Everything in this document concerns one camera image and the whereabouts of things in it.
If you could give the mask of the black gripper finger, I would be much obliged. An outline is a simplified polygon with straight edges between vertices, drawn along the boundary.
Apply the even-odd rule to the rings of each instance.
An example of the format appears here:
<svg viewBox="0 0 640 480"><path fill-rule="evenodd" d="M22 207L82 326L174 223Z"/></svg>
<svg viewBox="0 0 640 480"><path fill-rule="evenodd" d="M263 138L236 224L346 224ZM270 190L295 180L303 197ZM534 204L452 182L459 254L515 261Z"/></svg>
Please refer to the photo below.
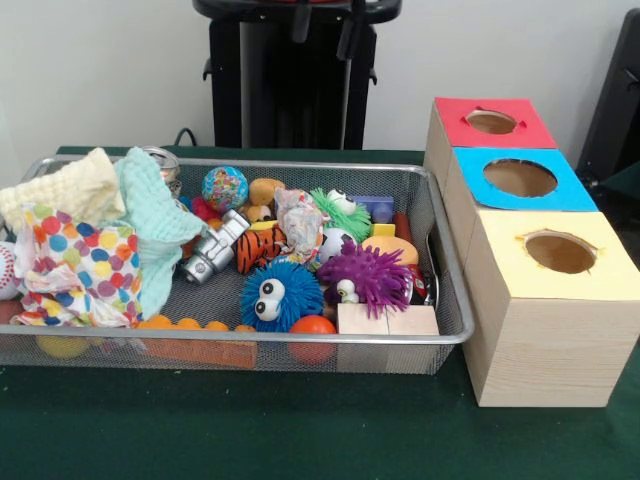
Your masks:
<svg viewBox="0 0 640 480"><path fill-rule="evenodd" d="M310 25L310 1L297 0L292 21L292 41L302 44L308 37Z"/></svg>
<svg viewBox="0 0 640 480"><path fill-rule="evenodd" d="M352 0L350 2L350 13L344 19L338 42L338 60L351 60L355 55L365 19L365 4L365 0Z"/></svg>

